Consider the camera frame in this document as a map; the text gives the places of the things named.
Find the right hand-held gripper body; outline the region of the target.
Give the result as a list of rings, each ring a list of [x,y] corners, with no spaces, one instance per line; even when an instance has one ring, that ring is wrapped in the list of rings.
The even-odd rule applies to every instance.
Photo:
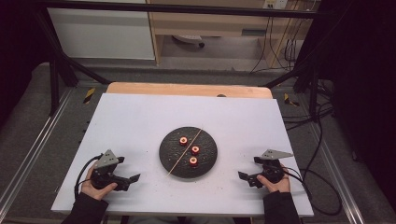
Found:
[[[260,172],[260,175],[263,175],[272,183],[279,182],[284,175],[284,171],[279,160],[292,156],[293,154],[289,152],[267,149],[259,156],[264,159],[264,164],[261,164],[262,171]]]

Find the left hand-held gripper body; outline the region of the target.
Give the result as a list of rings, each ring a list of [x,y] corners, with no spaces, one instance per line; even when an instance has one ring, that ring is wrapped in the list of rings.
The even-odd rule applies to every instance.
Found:
[[[131,183],[129,178],[117,176],[114,174],[118,163],[117,156],[108,149],[94,165],[91,181],[96,189],[103,189],[111,183],[117,183],[115,191],[127,191]]]

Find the black round plate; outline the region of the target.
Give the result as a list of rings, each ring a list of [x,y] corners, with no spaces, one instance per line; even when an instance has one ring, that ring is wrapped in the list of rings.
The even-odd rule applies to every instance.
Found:
[[[190,169],[190,178],[185,179],[192,179],[205,175],[213,168],[217,161],[217,144],[209,133],[203,130],[200,136],[196,139],[196,144],[200,148],[200,152],[196,156],[198,159],[198,165],[194,169]]]

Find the thin bamboo skewer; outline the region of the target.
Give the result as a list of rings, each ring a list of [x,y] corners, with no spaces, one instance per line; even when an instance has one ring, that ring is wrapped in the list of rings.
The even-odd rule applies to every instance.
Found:
[[[196,127],[181,127],[165,136],[160,145],[160,161],[168,175],[190,178],[190,169],[196,166],[190,166],[189,159],[197,156],[191,154],[191,148],[197,146],[196,139],[202,132],[202,129]],[[179,143],[182,136],[188,138],[186,146]]]

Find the person's right hand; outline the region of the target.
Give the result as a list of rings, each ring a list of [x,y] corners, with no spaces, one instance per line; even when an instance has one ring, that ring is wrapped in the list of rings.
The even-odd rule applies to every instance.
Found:
[[[272,192],[290,192],[290,180],[288,175],[283,175],[281,180],[277,183],[272,183],[263,175],[257,175],[257,179],[268,189],[270,193]]]

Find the person's left hand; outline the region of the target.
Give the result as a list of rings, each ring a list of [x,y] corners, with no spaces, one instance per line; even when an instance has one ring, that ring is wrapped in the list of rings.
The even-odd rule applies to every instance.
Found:
[[[112,190],[114,190],[118,184],[117,183],[111,183],[104,187],[103,189],[96,189],[91,182],[91,176],[92,176],[92,171],[93,167],[91,167],[88,170],[88,173],[86,175],[85,181],[81,184],[81,192],[90,196],[91,198],[101,201],[104,199],[105,196]]]

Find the yellow black tape strip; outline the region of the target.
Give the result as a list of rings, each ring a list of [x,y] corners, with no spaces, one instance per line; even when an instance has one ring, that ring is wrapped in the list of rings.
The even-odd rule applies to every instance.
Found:
[[[85,95],[85,97],[84,97],[84,100],[83,100],[83,104],[88,104],[88,103],[90,102],[90,100],[91,100],[91,98],[92,98],[94,92],[95,92],[95,88],[90,88],[90,89],[87,91],[87,93],[86,93],[86,95]]]
[[[284,103],[286,105],[300,106],[298,102],[292,101],[287,93],[284,93]]]

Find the light wooden table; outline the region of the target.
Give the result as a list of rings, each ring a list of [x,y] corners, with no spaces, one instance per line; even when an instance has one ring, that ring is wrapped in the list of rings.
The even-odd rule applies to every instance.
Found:
[[[238,85],[193,85],[172,83],[138,83],[113,82],[108,85],[107,93],[156,94],[156,95],[189,95],[234,98],[272,99],[268,88],[246,87]]]

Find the white cabinet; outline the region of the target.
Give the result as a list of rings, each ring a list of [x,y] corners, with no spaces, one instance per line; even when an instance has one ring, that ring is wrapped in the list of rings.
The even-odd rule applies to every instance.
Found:
[[[147,12],[49,8],[71,58],[154,60]]]

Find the white chair base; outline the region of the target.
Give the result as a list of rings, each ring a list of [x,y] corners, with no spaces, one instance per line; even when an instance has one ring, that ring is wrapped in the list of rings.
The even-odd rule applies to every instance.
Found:
[[[174,35],[174,38],[178,41],[197,45],[199,48],[203,48],[205,43],[199,35]]]

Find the light wooden desk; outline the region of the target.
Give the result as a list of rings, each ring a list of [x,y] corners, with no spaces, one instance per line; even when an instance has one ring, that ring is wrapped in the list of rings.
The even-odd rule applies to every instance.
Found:
[[[264,0],[146,0],[149,4],[210,7],[263,8]],[[305,0],[288,0],[285,9],[304,10]],[[304,41],[312,24],[309,19],[260,18],[250,16],[198,15],[177,13],[148,14],[151,31],[160,35],[247,36],[256,37],[271,68],[279,67],[286,51],[295,59],[295,47]]]

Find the aluminium floor rail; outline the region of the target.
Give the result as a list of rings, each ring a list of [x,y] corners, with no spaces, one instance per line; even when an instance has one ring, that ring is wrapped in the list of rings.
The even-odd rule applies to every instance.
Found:
[[[330,179],[340,194],[342,205],[350,224],[364,224],[364,218],[361,210],[357,206],[352,193],[347,185],[340,168],[338,167],[334,156],[324,138],[323,132],[320,130],[319,125],[316,123],[310,124],[311,132],[318,141],[318,151],[324,162],[326,170]]]
[[[19,169],[17,170],[16,174],[11,179],[10,183],[7,185],[5,192],[0,197],[0,220],[4,219],[7,215],[8,210],[10,209],[11,205],[15,201],[21,187],[26,180],[27,176],[30,174],[35,161],[38,159],[42,149],[46,145],[54,127],[56,126],[60,116],[64,112],[66,108],[70,96],[73,93],[72,88],[67,88],[66,91],[63,93],[59,107],[55,110],[55,112],[49,116],[46,120],[45,125],[41,129],[38,137],[35,139],[33,144],[31,145],[27,155],[25,156],[24,160],[22,161]]]

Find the white wall socket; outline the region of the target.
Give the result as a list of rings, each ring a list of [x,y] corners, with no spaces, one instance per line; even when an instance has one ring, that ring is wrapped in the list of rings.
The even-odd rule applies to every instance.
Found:
[[[269,9],[285,9],[288,0],[264,0],[263,8]]]

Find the black metal frame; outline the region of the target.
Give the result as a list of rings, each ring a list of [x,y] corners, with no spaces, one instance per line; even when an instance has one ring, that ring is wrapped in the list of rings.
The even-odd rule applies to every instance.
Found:
[[[117,3],[117,2],[93,2],[93,1],[72,1],[72,0],[35,0],[35,9],[37,14],[35,19],[42,29],[45,37],[49,41],[51,51],[53,52],[53,61],[50,63],[51,75],[51,112],[54,112],[58,106],[58,84],[56,74],[56,63],[61,64],[61,77],[68,86],[78,84],[75,73],[71,67],[77,68],[80,72],[88,77],[93,78],[101,84],[108,85],[110,80],[95,74],[82,64],[71,59],[64,53],[56,33],[50,29],[47,21],[42,17],[42,11],[50,8],[67,8],[67,9],[88,9],[88,10],[109,10],[109,11],[132,11],[132,12],[155,12],[155,13],[177,13],[177,14],[198,14],[198,15],[226,15],[226,16],[250,16],[250,17],[268,17],[268,18],[296,18],[296,19],[329,19],[331,12],[315,11],[297,11],[285,9],[254,9],[244,7],[210,7],[210,6],[192,6],[192,5],[165,5],[165,4],[139,4],[139,3]]]

